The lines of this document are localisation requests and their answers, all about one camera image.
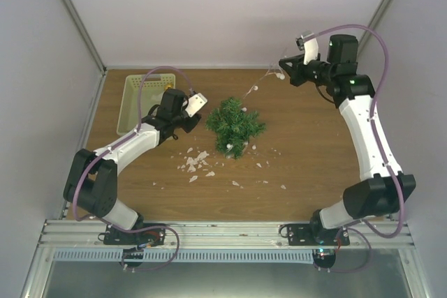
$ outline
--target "wooden surface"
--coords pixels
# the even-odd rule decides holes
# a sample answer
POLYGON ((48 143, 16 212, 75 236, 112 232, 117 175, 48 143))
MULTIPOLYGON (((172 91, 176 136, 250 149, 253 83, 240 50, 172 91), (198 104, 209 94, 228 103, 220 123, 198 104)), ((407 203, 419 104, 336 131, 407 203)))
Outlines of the wooden surface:
MULTIPOLYGON (((244 99, 244 106, 260 112, 267 130, 235 161, 214 150, 215 135, 205 130, 205 120, 221 100, 242 97, 265 70, 186 72, 194 89, 209 99, 203 119, 190 134, 178 130, 178 141, 148 151, 119 176, 119 199, 147 220, 309 220, 314 210, 339 201, 343 190, 358 181, 358 162, 348 128, 313 85, 293 87, 288 79, 275 75, 260 81, 259 90, 244 99), (193 151, 187 154, 190 147, 193 151), (185 156, 195 158, 204 150, 210 154, 206 161, 214 177, 205 177, 209 171, 203 168, 207 167, 194 173, 177 169, 186 164, 185 156), (189 183, 195 174, 198 179, 189 183)), ((145 71, 109 71, 88 149, 117 139, 124 80, 137 73, 145 71)), ((186 90, 179 75, 177 88, 186 90)))

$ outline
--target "white wall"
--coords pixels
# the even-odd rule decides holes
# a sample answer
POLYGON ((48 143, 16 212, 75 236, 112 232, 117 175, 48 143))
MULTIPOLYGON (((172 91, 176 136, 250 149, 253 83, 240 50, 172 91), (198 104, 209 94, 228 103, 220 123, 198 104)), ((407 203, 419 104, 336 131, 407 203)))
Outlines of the white wall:
MULTIPOLYGON (((379 26, 390 49, 390 77, 379 101, 390 144, 417 187, 407 218, 435 297, 447 278, 447 7, 445 0, 395 0, 379 26)), ((383 56, 370 42, 361 73, 377 83, 383 56)))
POLYGON ((0 69, 0 288, 18 297, 99 71, 60 0, 0 0, 0 69))
POLYGON ((380 2, 72 1, 107 66, 204 68, 268 66, 287 46, 297 52, 293 44, 299 33, 338 24, 367 24, 380 2))

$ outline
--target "small tree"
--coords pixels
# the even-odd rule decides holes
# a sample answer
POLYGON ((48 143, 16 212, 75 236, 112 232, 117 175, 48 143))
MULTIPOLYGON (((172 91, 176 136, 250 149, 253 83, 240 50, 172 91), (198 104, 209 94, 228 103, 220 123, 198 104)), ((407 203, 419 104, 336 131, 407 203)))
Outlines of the small tree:
POLYGON ((242 156, 250 137, 256 137, 265 130, 265 124, 257 122, 259 113, 246 113, 241 109, 242 101, 228 98, 210 113, 205 127, 217 134, 216 149, 235 158, 242 156))

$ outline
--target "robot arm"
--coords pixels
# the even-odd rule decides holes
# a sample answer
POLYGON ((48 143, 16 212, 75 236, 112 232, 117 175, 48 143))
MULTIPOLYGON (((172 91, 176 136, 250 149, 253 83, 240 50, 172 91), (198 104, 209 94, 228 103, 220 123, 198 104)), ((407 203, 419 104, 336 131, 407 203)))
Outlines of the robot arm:
POLYGON ((75 155, 64 189, 64 198, 72 202, 75 189, 88 164, 102 158, 89 171, 91 176, 83 183, 78 197, 78 206, 98 218, 125 230, 142 221, 140 215, 117 199, 117 177, 119 173, 141 154, 177 136, 174 130, 183 128, 189 133, 200 120, 198 111, 207 99, 202 94, 187 97, 182 91, 168 89, 164 92, 156 115, 147 115, 141 125, 113 143, 88 151, 81 149, 75 155))
POLYGON ((318 45, 311 32, 297 39, 298 48, 305 53, 285 58, 279 65, 290 76, 290 83, 300 86, 313 82, 326 86, 335 107, 342 114, 354 146, 360 166, 360 182, 348 187, 342 200, 325 209, 315 211, 311 218, 312 233, 321 243, 328 230, 334 230, 356 219, 367 216, 382 216, 399 210, 397 191, 388 166, 395 173, 406 200, 416 187, 411 174, 404 174, 388 146, 377 112, 374 124, 388 163, 383 162, 374 137, 369 109, 375 94, 371 80, 366 75, 357 75, 358 41, 355 36, 333 35, 330 37, 327 62, 320 61, 318 45))

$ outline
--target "yellow basket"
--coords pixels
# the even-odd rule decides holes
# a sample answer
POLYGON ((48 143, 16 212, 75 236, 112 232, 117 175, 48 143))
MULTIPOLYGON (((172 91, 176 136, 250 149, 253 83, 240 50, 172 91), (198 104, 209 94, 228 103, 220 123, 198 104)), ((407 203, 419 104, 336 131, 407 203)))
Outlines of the yellow basket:
MULTIPOLYGON (((123 98, 119 109, 117 134, 125 135, 138 123, 137 97, 141 79, 144 75, 130 75, 126 77, 123 98)), ((175 75, 173 73, 156 74, 156 77, 145 81, 141 90, 141 117, 149 109, 161 102, 163 92, 168 88, 175 88, 175 75)))

